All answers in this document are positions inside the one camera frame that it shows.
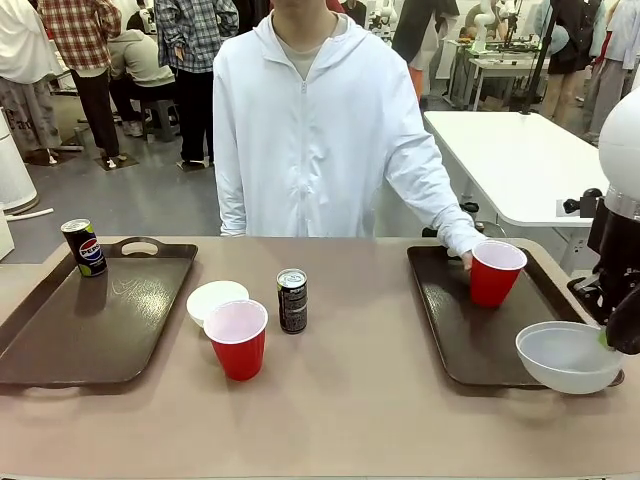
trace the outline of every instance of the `pepsi logo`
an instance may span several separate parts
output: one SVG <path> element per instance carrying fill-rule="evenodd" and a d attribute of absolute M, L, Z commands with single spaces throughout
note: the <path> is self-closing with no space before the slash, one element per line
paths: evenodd
<path fill-rule="evenodd" d="M 94 262 L 102 257 L 102 250 L 100 244 L 95 238 L 90 238 L 82 245 L 80 245 L 80 256 L 85 260 Z"/>

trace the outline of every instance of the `blue plaid shirt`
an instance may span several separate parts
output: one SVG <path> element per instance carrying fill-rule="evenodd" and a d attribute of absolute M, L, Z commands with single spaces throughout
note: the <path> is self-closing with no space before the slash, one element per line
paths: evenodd
<path fill-rule="evenodd" d="M 191 73 L 213 71 L 223 38 L 238 33 L 232 0 L 155 0 L 158 61 Z M 184 61 L 175 54 L 180 47 Z"/>

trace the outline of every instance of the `red cup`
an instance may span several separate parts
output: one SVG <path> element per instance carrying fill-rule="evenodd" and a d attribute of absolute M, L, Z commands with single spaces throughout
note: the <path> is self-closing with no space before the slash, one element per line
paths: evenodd
<path fill-rule="evenodd" d="M 522 250 L 505 242 L 487 240 L 471 251 L 471 300 L 481 307 L 499 307 L 527 264 Z"/>
<path fill-rule="evenodd" d="M 253 300 L 223 303 L 209 313 L 204 332 L 232 380 L 244 382 L 262 368 L 267 309 Z"/>

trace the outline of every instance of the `plaid shirt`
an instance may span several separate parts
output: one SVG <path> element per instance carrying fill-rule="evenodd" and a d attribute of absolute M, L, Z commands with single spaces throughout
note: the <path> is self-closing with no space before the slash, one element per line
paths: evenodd
<path fill-rule="evenodd" d="M 38 11 L 69 68 L 110 65 L 107 39 L 120 35 L 120 10 L 110 0 L 40 0 Z"/>
<path fill-rule="evenodd" d="M 161 66 L 212 72 L 223 38 L 238 33 L 238 11 L 231 0 L 155 0 L 154 6 Z"/>

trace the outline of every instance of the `can lid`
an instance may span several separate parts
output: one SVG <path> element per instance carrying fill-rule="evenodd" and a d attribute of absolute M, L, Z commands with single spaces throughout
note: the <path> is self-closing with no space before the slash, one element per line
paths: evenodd
<path fill-rule="evenodd" d="M 288 268 L 278 274 L 278 284 L 285 288 L 298 288 L 307 283 L 307 274 L 299 268 Z"/>
<path fill-rule="evenodd" d="M 91 222 L 86 218 L 76 218 L 75 220 L 69 220 L 67 223 L 63 224 L 60 227 L 60 230 L 62 230 L 62 233 L 74 233 L 84 230 L 89 225 L 91 225 Z"/>

